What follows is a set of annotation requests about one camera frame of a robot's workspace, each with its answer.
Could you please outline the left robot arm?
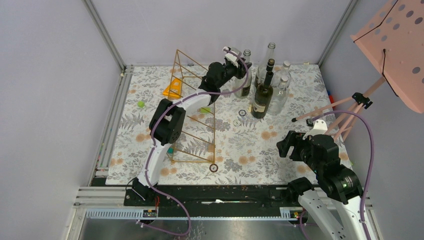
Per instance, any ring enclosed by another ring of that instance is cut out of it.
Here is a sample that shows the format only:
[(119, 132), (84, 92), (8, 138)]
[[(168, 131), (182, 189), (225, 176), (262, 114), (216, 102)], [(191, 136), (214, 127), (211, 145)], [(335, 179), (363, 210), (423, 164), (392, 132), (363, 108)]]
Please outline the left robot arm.
[(223, 51), (225, 62), (211, 63), (194, 93), (177, 100), (164, 98), (159, 102), (149, 123), (151, 144), (148, 158), (131, 186), (142, 205), (148, 206), (155, 200), (154, 186), (159, 181), (160, 164), (168, 149), (180, 137), (186, 114), (214, 104), (224, 94), (221, 87), (232, 78), (249, 77), (252, 65), (246, 62), (243, 54), (234, 47), (225, 46)]

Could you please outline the clear tall bottle black label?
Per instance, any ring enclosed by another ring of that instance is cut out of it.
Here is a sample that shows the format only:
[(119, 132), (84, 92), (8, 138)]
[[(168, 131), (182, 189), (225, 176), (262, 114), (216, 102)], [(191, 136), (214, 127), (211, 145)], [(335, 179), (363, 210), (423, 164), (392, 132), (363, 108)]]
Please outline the clear tall bottle black label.
[(274, 58), (275, 48), (276, 48), (276, 44), (274, 42), (270, 42), (267, 46), (265, 57), (263, 58), (262, 62), (259, 64), (257, 71), (256, 71), (256, 76), (255, 76), (255, 80), (254, 80), (254, 86), (256, 88), (260, 84), (262, 84), (265, 80), (265, 75), (266, 75), (266, 71), (267, 71), (266, 68), (267, 68), (267, 65), (268, 65), (268, 61), (269, 61), (269, 59)]

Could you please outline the clear bottle dark green label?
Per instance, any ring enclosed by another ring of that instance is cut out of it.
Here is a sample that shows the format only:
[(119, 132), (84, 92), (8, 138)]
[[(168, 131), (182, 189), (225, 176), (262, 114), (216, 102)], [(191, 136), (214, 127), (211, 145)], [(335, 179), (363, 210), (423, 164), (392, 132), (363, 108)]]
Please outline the clear bottle dark green label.
[(278, 87), (280, 84), (283, 84), (285, 87), (288, 87), (292, 81), (292, 76), (290, 74), (291, 63), (288, 60), (283, 62), (282, 68), (277, 70), (272, 78), (272, 87)]

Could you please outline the clear top wine bottle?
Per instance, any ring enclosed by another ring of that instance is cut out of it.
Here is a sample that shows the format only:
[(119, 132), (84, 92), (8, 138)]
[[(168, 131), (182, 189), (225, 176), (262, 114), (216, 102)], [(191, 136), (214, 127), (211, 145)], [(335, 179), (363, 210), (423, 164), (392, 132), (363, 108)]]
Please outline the clear top wine bottle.
[[(248, 64), (250, 63), (250, 58), (251, 58), (251, 51), (249, 49), (245, 49), (243, 51), (243, 58), (245, 59), (245, 63)], [(252, 70), (251, 67), (249, 67), (248, 72), (247, 72), (248, 78), (246, 78), (245, 76), (242, 78), (236, 78), (235, 82), (234, 82), (234, 86), (236, 89), (239, 88), (238, 91), (236, 91), (234, 94), (237, 98), (243, 99), (246, 98), (251, 90), (251, 84), (252, 84)]]

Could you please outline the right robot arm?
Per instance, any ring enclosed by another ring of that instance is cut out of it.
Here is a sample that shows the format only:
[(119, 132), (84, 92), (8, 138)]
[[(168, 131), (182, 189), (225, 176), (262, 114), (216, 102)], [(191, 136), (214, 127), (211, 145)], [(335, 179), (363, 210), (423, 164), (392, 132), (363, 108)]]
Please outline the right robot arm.
[(331, 199), (342, 222), (338, 222), (324, 205), (312, 183), (300, 177), (288, 183), (284, 199), (301, 205), (332, 240), (374, 240), (367, 227), (367, 214), (361, 206), (363, 188), (353, 170), (341, 164), (339, 147), (326, 135), (324, 120), (307, 119), (306, 133), (290, 130), (276, 144), (279, 156), (305, 163), (314, 173), (319, 187)]

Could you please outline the dark green wine bottle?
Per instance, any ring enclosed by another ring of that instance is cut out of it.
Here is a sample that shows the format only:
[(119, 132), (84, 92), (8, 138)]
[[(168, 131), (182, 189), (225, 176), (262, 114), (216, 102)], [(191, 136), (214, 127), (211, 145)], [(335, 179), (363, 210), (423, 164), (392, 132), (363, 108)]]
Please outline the dark green wine bottle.
[(272, 79), (274, 76), (274, 65), (275, 60), (270, 58), (266, 66), (265, 79), (263, 83), (257, 86), (254, 102), (252, 105), (252, 115), (256, 119), (263, 119), (268, 111), (273, 95)]

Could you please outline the clear round silver-cap bottle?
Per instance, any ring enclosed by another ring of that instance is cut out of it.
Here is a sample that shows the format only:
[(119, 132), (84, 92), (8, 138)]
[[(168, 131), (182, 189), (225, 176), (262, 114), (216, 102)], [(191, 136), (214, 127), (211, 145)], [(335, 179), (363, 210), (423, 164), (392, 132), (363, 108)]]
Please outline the clear round silver-cap bottle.
[(273, 95), (268, 106), (267, 113), (270, 115), (278, 115), (282, 112), (287, 101), (289, 91), (290, 78), (282, 75), (276, 87), (273, 87)]

